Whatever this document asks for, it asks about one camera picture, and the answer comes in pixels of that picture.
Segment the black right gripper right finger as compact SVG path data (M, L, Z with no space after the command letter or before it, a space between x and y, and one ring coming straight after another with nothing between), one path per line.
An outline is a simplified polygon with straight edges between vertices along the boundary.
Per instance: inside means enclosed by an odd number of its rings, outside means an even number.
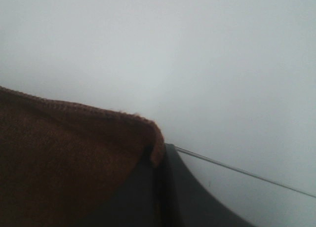
M165 144L162 171L164 227L251 227L213 197L193 176L173 144Z

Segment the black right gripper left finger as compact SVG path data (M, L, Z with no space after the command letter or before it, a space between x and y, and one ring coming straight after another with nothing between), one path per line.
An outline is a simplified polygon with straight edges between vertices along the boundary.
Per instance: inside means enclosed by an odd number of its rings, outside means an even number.
M100 227L153 227L154 170L140 161L124 184L102 206Z

